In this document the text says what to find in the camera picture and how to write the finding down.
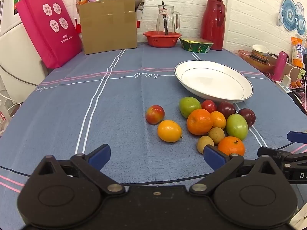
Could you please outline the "pink water bottle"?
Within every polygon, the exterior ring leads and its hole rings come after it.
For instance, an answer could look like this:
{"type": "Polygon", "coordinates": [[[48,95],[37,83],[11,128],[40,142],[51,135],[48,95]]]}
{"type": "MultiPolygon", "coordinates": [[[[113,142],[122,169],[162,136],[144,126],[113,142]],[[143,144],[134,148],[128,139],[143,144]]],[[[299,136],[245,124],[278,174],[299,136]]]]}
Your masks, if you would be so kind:
{"type": "Polygon", "coordinates": [[[275,67],[274,67],[274,71],[273,71],[273,75],[272,75],[272,79],[275,81],[280,81],[281,80],[281,75],[283,74],[283,70],[286,66],[286,63],[288,61],[288,54],[285,53],[284,51],[281,51],[278,54],[276,63],[275,63],[275,67]]]}

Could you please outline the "orange snack packet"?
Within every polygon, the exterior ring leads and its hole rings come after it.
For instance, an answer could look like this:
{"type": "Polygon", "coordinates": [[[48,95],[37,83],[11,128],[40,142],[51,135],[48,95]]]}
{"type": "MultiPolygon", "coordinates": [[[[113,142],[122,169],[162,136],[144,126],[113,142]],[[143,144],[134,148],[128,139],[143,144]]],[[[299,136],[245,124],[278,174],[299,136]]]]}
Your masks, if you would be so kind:
{"type": "Polygon", "coordinates": [[[298,68],[303,68],[303,46],[302,46],[302,39],[292,37],[292,64],[298,68]]]}

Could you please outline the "red thermos jug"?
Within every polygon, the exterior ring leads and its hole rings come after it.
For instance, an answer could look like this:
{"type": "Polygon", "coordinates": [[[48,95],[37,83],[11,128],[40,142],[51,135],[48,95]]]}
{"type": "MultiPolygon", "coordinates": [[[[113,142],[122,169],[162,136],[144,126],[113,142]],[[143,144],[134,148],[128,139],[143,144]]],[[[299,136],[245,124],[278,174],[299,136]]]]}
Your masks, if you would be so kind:
{"type": "Polygon", "coordinates": [[[225,34],[226,6],[223,0],[207,0],[201,23],[200,38],[213,43],[212,50],[222,50],[225,34]]]}

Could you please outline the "red yellow peach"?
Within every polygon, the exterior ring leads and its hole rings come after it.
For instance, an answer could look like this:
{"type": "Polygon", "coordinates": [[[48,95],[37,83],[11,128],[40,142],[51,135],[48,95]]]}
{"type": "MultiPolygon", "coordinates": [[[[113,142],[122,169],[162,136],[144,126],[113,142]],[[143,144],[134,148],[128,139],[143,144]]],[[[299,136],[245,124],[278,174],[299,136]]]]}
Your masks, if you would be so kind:
{"type": "Polygon", "coordinates": [[[148,108],[145,114],[145,119],[149,124],[156,125],[164,119],[164,116],[165,111],[163,107],[159,105],[152,105],[148,108]]]}

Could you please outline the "large orange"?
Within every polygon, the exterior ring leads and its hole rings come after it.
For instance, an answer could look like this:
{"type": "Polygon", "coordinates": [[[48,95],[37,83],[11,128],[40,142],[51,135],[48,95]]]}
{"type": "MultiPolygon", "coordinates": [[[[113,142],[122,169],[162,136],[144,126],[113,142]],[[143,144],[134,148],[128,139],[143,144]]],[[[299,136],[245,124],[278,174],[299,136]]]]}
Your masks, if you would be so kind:
{"type": "Polygon", "coordinates": [[[188,131],[196,136],[206,135],[212,128],[210,113],[205,109],[197,109],[190,113],[187,119],[188,131]]]}

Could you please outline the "yellow orange citrus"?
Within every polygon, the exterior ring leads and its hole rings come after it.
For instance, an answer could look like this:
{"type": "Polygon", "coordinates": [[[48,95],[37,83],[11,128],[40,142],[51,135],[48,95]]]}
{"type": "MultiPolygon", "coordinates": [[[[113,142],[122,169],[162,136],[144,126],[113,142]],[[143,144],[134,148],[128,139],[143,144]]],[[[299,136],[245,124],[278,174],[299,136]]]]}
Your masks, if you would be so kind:
{"type": "Polygon", "coordinates": [[[172,120],[164,120],[159,124],[157,134],[164,142],[174,143],[182,137],[182,128],[172,120]]]}

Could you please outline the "pink tote bag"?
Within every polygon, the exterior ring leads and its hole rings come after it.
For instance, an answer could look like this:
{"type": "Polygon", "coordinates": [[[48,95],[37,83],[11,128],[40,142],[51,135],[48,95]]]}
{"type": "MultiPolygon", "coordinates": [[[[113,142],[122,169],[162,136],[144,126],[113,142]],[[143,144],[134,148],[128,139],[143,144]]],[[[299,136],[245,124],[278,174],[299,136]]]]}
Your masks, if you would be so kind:
{"type": "Polygon", "coordinates": [[[47,68],[59,68],[82,51],[80,37],[62,0],[21,0],[16,9],[47,68]]]}

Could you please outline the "red plastic basket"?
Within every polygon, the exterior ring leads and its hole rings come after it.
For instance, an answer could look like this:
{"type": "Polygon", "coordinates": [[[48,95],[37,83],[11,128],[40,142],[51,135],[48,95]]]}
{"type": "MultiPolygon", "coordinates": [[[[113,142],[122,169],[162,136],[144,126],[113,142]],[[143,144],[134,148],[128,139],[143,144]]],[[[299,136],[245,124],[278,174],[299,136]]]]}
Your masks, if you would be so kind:
{"type": "Polygon", "coordinates": [[[164,35],[163,31],[148,31],[143,33],[147,37],[147,42],[151,47],[171,48],[174,47],[178,39],[182,36],[180,33],[170,32],[164,35]]]}

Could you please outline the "green instant noodle bowl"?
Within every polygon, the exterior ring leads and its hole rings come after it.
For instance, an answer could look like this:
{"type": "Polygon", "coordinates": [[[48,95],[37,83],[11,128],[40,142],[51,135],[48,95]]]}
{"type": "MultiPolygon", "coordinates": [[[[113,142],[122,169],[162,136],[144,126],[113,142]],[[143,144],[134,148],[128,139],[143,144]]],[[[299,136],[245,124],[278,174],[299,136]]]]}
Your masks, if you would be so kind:
{"type": "Polygon", "coordinates": [[[182,48],[193,53],[208,53],[213,43],[200,38],[180,37],[182,48]]]}

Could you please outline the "brown wooden bowl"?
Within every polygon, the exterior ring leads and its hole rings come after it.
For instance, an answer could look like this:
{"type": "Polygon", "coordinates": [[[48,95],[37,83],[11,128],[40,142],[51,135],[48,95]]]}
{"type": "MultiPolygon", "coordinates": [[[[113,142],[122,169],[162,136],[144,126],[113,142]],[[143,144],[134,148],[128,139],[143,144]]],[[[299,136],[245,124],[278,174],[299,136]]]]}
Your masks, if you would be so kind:
{"type": "Polygon", "coordinates": [[[238,49],[238,55],[241,59],[245,60],[251,66],[256,68],[262,73],[273,73],[275,68],[275,62],[263,62],[251,56],[250,51],[238,49]]]}

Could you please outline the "cardboard box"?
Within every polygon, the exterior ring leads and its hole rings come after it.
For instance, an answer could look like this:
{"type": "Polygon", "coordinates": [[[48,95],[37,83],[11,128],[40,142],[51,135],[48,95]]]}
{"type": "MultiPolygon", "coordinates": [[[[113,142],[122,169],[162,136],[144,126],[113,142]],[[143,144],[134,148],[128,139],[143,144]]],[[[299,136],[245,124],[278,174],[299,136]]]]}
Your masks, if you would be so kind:
{"type": "Polygon", "coordinates": [[[86,55],[137,47],[135,0],[100,0],[78,11],[86,55]]]}

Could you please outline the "white power strip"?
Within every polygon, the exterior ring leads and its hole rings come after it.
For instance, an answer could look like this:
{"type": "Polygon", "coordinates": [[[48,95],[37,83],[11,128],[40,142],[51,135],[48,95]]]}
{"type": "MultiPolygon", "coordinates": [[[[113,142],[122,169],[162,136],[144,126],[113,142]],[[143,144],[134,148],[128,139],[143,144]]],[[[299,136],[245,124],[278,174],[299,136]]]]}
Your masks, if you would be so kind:
{"type": "Polygon", "coordinates": [[[284,75],[281,81],[276,81],[277,87],[286,94],[291,93],[290,83],[291,77],[289,75],[284,75]]]}

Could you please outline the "white plate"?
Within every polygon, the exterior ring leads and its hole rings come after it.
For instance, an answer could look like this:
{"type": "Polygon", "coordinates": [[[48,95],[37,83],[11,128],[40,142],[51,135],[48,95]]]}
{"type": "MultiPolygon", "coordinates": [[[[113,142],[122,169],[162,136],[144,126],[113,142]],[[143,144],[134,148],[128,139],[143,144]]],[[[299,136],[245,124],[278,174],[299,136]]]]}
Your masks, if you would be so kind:
{"type": "Polygon", "coordinates": [[[203,99],[237,103],[253,95],[253,86],[247,77],[220,63],[184,61],[174,68],[174,73],[184,88],[203,99]]]}

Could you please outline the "red apple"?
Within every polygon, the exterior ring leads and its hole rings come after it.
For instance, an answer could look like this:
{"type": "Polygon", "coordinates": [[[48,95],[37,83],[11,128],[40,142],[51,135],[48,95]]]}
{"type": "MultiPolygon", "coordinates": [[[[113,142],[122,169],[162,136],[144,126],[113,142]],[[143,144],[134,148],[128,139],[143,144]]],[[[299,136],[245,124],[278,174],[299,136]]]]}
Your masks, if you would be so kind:
{"type": "Polygon", "coordinates": [[[205,100],[201,104],[201,108],[207,110],[209,113],[212,113],[217,110],[216,104],[212,100],[205,100]]]}

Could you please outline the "orange with stem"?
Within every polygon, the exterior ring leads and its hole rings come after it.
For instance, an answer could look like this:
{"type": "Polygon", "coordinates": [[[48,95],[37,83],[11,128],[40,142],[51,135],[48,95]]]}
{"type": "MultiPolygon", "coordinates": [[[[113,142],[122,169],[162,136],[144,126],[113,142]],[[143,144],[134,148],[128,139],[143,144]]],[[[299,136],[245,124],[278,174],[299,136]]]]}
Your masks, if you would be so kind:
{"type": "Polygon", "coordinates": [[[242,140],[235,136],[227,136],[222,139],[218,144],[218,150],[226,155],[235,153],[244,156],[245,154],[245,146],[242,140]]]}

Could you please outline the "blue paper fan decoration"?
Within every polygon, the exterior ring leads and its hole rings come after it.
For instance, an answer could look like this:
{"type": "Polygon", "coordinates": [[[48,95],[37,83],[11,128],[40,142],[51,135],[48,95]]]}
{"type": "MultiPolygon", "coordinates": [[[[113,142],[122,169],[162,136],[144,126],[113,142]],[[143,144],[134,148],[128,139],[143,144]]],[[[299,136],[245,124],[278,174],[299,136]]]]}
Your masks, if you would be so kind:
{"type": "Polygon", "coordinates": [[[283,0],[281,3],[281,17],[284,28],[292,32],[298,24],[298,12],[293,0],[283,0]]]}

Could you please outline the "blue striped tablecloth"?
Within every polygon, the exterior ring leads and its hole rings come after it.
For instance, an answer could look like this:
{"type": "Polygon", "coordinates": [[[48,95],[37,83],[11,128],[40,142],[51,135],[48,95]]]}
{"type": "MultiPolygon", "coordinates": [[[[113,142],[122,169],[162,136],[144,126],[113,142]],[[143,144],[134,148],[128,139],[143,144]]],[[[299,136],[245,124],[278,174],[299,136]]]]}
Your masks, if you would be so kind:
{"type": "Polygon", "coordinates": [[[304,146],[289,144],[286,137],[289,131],[306,131],[306,116],[290,96],[229,51],[190,53],[181,46],[142,44],[136,49],[79,54],[35,88],[1,137],[1,229],[23,227],[18,194],[48,154],[68,159],[108,144],[111,159],[102,171],[124,184],[179,180],[191,185],[197,176],[211,173],[178,108],[189,92],[175,77],[174,67],[189,60],[224,64],[252,83],[253,96],[235,105],[256,114],[244,140],[245,158],[256,158],[261,146],[306,151],[304,146]],[[162,121],[181,126],[177,142],[161,140],[160,123],[146,121],[152,105],[163,107],[162,121]]]}

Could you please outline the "black straw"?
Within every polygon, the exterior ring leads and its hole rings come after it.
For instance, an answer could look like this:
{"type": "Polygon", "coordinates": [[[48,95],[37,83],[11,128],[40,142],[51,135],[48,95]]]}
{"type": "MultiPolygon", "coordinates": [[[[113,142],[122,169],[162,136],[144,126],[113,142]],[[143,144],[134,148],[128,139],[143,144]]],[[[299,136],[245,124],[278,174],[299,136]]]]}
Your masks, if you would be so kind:
{"type": "Polygon", "coordinates": [[[168,35],[168,25],[167,25],[167,10],[165,10],[165,5],[164,5],[164,1],[162,1],[162,8],[163,8],[163,22],[164,22],[164,34],[168,35]]]}

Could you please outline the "brown longan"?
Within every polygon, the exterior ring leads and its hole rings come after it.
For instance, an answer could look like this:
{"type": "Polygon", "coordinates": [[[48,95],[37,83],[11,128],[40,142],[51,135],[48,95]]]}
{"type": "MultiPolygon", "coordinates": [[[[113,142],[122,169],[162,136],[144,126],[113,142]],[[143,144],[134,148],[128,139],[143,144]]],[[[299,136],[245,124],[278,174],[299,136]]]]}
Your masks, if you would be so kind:
{"type": "Polygon", "coordinates": [[[223,129],[214,127],[209,131],[208,136],[213,140],[215,145],[218,145],[225,138],[225,133],[223,129]]]}
{"type": "Polygon", "coordinates": [[[202,137],[198,140],[198,142],[197,142],[197,144],[196,144],[197,151],[198,151],[200,154],[203,154],[204,148],[205,148],[207,145],[214,146],[213,140],[212,140],[209,136],[202,136],[202,137]]]}

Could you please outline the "dark plum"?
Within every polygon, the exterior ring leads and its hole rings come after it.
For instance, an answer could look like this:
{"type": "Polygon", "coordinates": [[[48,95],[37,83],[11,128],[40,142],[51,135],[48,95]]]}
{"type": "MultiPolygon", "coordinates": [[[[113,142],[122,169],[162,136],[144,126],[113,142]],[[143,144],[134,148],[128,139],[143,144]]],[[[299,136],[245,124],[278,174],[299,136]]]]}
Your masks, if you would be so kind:
{"type": "Polygon", "coordinates": [[[249,108],[242,108],[238,111],[238,114],[240,114],[246,120],[249,128],[256,122],[256,115],[254,111],[250,110],[249,108]]]}
{"type": "Polygon", "coordinates": [[[222,113],[225,119],[228,119],[230,115],[233,115],[236,113],[236,109],[234,105],[226,101],[219,103],[217,107],[217,111],[222,113]]]}

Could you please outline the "small orange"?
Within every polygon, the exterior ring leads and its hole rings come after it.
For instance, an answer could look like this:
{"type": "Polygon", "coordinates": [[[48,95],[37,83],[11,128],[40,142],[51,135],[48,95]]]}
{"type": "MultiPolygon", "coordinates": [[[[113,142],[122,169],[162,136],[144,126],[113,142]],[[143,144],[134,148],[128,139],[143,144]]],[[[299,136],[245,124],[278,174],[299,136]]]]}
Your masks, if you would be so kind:
{"type": "Polygon", "coordinates": [[[212,127],[224,129],[226,127],[225,116],[219,111],[213,111],[210,113],[211,121],[213,123],[212,127]]]}

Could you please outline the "white appliance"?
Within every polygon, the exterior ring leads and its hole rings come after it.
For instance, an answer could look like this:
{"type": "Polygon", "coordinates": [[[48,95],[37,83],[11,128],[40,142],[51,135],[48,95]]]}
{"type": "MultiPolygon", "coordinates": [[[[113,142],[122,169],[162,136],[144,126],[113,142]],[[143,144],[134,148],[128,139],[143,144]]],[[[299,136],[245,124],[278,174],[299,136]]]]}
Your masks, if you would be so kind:
{"type": "Polygon", "coordinates": [[[1,78],[10,98],[24,102],[48,72],[16,9],[20,0],[1,0],[1,78]]]}

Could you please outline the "glass pitcher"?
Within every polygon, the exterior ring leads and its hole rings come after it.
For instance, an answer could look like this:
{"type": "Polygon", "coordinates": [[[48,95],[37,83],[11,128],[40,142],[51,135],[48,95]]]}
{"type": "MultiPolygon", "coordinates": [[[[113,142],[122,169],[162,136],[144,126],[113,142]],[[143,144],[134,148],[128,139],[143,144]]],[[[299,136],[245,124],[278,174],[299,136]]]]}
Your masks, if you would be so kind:
{"type": "MultiPolygon", "coordinates": [[[[174,6],[165,5],[165,10],[167,10],[167,25],[168,25],[168,34],[170,32],[176,32],[180,28],[180,13],[174,10],[174,6]]],[[[158,18],[156,24],[156,31],[164,32],[164,22],[163,22],[163,8],[162,5],[158,6],[158,18]]]]}

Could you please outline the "green apple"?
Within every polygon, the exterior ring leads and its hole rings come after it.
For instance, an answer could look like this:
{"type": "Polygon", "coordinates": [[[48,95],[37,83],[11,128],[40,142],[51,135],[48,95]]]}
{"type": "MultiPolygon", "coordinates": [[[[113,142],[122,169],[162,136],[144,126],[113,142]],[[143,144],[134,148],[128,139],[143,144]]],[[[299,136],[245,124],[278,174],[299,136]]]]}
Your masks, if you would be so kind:
{"type": "Polygon", "coordinates": [[[229,136],[243,141],[248,134],[248,124],[240,114],[232,114],[226,121],[226,131],[229,136]]]}
{"type": "Polygon", "coordinates": [[[188,118],[192,111],[201,109],[201,104],[194,97],[184,97],[180,99],[179,109],[181,115],[188,118]]]}

